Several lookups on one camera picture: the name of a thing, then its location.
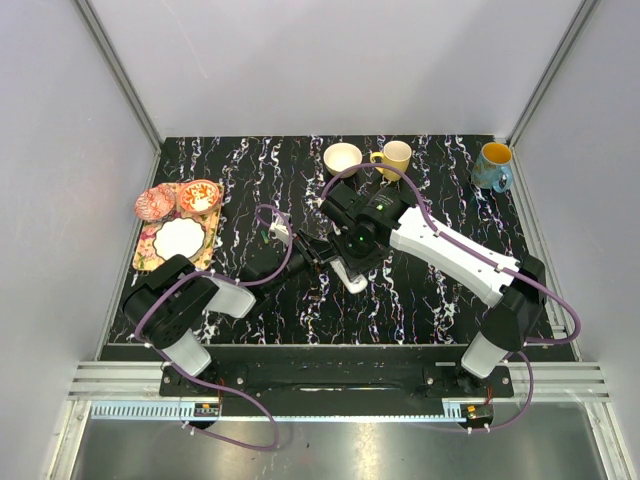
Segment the white remote control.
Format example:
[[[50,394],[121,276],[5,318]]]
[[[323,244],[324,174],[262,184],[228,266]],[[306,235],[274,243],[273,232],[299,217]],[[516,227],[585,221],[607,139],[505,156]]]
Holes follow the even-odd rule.
[[[350,294],[359,294],[367,288],[365,276],[351,269],[341,256],[336,255],[329,264]]]

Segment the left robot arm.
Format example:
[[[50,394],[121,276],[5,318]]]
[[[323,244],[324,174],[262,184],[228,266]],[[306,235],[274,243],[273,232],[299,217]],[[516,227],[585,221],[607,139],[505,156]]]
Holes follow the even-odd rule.
[[[257,247],[240,271],[240,281],[204,274],[183,255],[175,255],[151,272],[121,303],[124,316],[135,326],[134,337],[149,343],[183,370],[182,384],[195,395],[213,390],[217,373],[211,355],[193,333],[206,311],[243,318],[261,308],[272,291],[313,267],[331,266],[339,278],[350,280],[335,246],[298,231],[292,249],[278,253]]]

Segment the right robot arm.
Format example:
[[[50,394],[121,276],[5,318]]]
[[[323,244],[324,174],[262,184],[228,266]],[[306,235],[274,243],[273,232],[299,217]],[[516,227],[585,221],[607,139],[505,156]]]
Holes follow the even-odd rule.
[[[322,196],[321,212],[336,226],[330,264],[352,294],[367,286],[366,273],[394,249],[448,275],[474,293],[489,312],[454,375],[468,396],[486,389],[508,353],[521,350],[545,306],[545,266],[498,254],[424,216],[419,205],[385,187],[370,197],[338,183]]]

